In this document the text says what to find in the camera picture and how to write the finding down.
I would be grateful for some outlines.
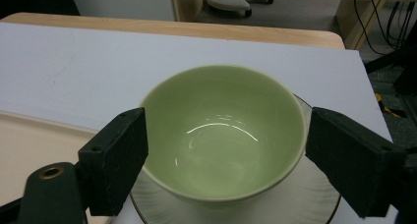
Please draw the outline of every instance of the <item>white saucer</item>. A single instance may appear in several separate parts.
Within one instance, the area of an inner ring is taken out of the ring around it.
[[[311,107],[299,100],[310,125]],[[139,215],[148,224],[324,224],[337,209],[339,193],[326,175],[302,156],[284,181],[262,195],[233,205],[207,206],[179,199],[141,172],[131,192]]]

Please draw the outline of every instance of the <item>white cabinet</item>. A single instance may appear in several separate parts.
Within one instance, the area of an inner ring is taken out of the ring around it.
[[[175,21],[172,0],[74,0],[82,16]]]

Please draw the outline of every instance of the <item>green bowl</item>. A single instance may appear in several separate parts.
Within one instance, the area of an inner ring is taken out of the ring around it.
[[[257,71],[207,66],[158,85],[143,101],[159,186],[201,201],[254,196],[282,181],[303,154],[306,124],[285,86]]]

